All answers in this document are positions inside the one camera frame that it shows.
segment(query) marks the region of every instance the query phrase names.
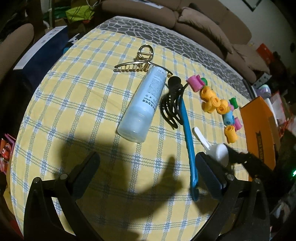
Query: white bottle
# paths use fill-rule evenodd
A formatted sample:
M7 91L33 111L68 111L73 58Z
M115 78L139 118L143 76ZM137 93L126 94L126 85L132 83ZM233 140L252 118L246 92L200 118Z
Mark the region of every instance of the white bottle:
M136 143L145 141L166 76L163 68L149 69L119 123L117 132L123 138Z

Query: yellow-green plastic bag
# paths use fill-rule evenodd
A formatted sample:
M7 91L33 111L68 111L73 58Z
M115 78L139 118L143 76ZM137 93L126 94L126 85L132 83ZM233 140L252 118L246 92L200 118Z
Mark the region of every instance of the yellow-green plastic bag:
M66 11L69 23L81 20L90 20L93 14L93 8L88 5L74 7Z

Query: table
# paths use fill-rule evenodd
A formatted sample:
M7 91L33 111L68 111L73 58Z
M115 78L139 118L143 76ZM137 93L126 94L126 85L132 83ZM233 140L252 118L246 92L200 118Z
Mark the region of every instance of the table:
M217 205L200 182L200 198L189 193L189 162L182 128L172 130L156 110L146 141L129 142L116 133L128 103L145 73L114 73L114 65L131 61L150 44L153 62L185 79L205 77L220 98L249 101L202 64L163 46L98 28L90 31L48 72L24 115L11 163L13 209L23 230L26 198L34 177L42 180L69 173L95 150L101 165L84 196L82 212L106 240L190 240ZM184 93L191 127L210 143L223 143L222 116L204 113L198 93ZM231 146L247 150L244 130ZM204 151L194 137L195 152ZM235 166L238 179L247 172ZM66 230L59 203L54 200Z

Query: picture frame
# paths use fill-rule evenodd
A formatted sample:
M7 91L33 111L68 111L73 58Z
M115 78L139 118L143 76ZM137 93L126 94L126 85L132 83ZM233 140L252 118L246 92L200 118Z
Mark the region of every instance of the picture frame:
M243 0L248 8L253 12L262 0Z

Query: pink hair roller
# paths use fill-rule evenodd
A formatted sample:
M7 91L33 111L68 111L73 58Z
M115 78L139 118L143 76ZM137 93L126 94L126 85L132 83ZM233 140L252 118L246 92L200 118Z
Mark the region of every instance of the pink hair roller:
M190 85L193 92L198 92L205 85L199 75L189 77L186 82Z
M230 110L234 111L234 106L232 104L229 104L229 106L230 106Z
M240 123L237 117L234 119L234 128L235 128L235 131L238 131L242 128L242 124Z

